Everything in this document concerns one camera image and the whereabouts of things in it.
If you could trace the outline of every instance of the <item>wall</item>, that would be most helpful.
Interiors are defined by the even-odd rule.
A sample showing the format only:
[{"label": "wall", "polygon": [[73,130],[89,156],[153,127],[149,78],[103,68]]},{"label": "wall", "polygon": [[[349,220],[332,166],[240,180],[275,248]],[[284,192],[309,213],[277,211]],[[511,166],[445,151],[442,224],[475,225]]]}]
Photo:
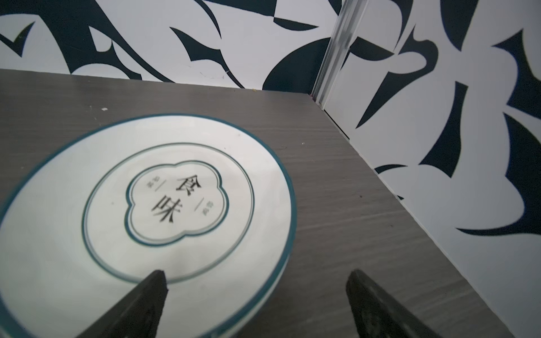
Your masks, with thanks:
[{"label": "wall", "polygon": [[541,333],[540,14],[369,0],[325,104],[516,337]]},{"label": "wall", "polygon": [[0,6],[0,68],[311,92],[340,0]]}]

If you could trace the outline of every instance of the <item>quatrefoil logo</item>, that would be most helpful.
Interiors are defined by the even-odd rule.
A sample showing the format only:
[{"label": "quatrefoil logo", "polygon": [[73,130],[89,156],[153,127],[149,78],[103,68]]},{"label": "quatrefoil logo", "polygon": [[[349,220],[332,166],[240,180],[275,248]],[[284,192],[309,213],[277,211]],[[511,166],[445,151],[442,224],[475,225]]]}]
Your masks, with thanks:
[{"label": "quatrefoil logo", "polygon": [[163,246],[216,228],[228,209],[220,173],[201,161],[160,164],[137,174],[126,192],[126,231]]}]

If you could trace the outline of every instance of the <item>wood grain tabletop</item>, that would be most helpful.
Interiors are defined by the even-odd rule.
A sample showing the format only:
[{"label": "wood grain tabletop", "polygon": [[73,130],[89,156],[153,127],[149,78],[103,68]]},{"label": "wood grain tabletop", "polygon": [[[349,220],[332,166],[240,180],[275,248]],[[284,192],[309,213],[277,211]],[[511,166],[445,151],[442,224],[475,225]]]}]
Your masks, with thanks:
[{"label": "wood grain tabletop", "polygon": [[511,336],[306,94],[0,70],[0,201],[75,138],[167,112],[247,129],[293,181],[289,263],[239,337],[358,337],[345,292],[355,268],[443,337]]}]

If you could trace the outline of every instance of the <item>plate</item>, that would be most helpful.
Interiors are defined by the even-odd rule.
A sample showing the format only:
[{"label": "plate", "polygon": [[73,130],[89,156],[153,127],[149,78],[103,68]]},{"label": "plate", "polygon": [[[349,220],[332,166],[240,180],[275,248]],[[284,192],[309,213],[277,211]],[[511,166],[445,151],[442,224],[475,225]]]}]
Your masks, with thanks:
[{"label": "plate", "polygon": [[169,289],[158,337],[231,336],[276,286],[296,227],[276,154],[184,114],[83,136],[0,216],[0,324],[17,338],[74,337],[155,269]]}]

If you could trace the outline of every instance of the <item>teal plate rim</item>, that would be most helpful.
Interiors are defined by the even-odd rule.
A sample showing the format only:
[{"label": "teal plate rim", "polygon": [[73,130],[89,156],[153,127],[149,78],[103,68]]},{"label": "teal plate rim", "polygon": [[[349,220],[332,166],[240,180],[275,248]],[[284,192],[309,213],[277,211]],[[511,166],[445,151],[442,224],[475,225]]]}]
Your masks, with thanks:
[{"label": "teal plate rim", "polygon": [[[238,310],[235,314],[230,316],[228,319],[223,321],[221,324],[218,324],[216,327],[212,328],[206,333],[203,333],[199,336],[199,338],[212,338],[216,336],[220,336],[226,331],[233,328],[241,319],[243,319],[263,298],[264,296],[269,292],[271,286],[274,284],[278,276],[280,275],[280,272],[285,267],[285,264],[287,263],[287,259],[289,258],[289,254],[291,253],[291,248],[293,246],[293,241],[295,239],[295,232],[297,228],[297,208],[296,208],[296,199],[295,199],[295,191],[293,190],[293,183],[291,181],[291,178],[287,174],[287,170],[284,167],[283,163],[280,161],[276,153],[268,146],[266,145],[262,140],[260,140],[257,136],[249,132],[248,130],[238,127],[235,124],[229,123],[227,121],[224,121],[222,119],[216,118],[216,117],[210,117],[210,116],[203,116],[203,115],[197,115],[197,114],[181,114],[181,113],[169,113],[169,114],[151,114],[151,115],[144,115],[139,117],[133,117],[128,118],[126,120],[121,120],[114,122],[112,124],[105,125],[101,128],[95,129],[93,131],[90,131],[86,134],[83,134],[82,136],[76,138],[75,140],[67,143],[63,147],[59,148],[55,152],[53,152],[51,155],[49,155],[47,158],[45,158],[40,164],[35,166],[31,172],[29,172],[26,177],[18,184],[18,186],[13,190],[11,195],[6,199],[6,202],[4,203],[4,206],[2,207],[2,211],[0,211],[0,227],[2,226],[2,223],[4,221],[5,214],[8,212],[9,207],[11,206],[13,200],[18,195],[19,191],[26,185],[26,183],[41,169],[43,168],[49,161],[51,161],[53,158],[55,158],[57,155],[68,149],[70,146],[74,145],[75,143],[82,141],[83,139],[96,134],[99,131],[102,131],[107,128],[114,127],[118,124],[122,124],[125,122],[135,121],[135,120],[142,120],[144,118],[152,118],[152,117],[161,117],[161,116],[190,116],[190,117],[197,117],[197,118],[205,118],[207,120],[213,120],[217,122],[221,122],[223,124],[229,125],[235,129],[238,129],[242,131],[243,133],[247,134],[257,142],[259,142],[274,158],[280,169],[282,170],[282,174],[284,178],[286,179],[287,187],[289,189],[289,198],[291,201],[291,221],[289,223],[289,234],[287,236],[286,244],[283,248],[282,254],[280,256],[280,259],[278,260],[278,263],[274,267],[273,271],[271,272],[269,278],[263,284],[263,286],[255,293],[254,296],[244,305],[240,310]],[[4,301],[2,299],[2,293],[0,293],[0,326],[5,330],[7,334],[12,336],[13,338],[37,338],[35,335],[32,335],[29,333],[21,324],[17,322],[17,320],[11,315],[9,312],[7,306],[4,304]]]}]

